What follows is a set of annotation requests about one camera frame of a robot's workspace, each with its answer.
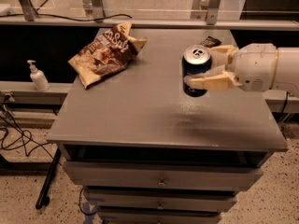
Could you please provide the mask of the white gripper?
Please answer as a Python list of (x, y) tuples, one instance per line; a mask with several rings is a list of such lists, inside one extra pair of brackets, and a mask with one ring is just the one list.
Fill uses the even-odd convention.
[[(268, 91), (273, 83), (277, 48), (270, 43), (252, 43), (242, 49), (233, 45), (209, 48), (214, 67), (205, 73), (187, 75), (183, 81), (192, 89), (226, 91), (239, 87), (243, 91)], [(225, 64), (232, 64), (234, 72)]]

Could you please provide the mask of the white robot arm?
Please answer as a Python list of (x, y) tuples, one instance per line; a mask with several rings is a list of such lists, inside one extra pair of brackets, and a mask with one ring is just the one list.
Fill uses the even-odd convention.
[(299, 97), (299, 48), (251, 43), (239, 49), (221, 45), (209, 49), (211, 68), (183, 78), (192, 89), (226, 91), (287, 91)]

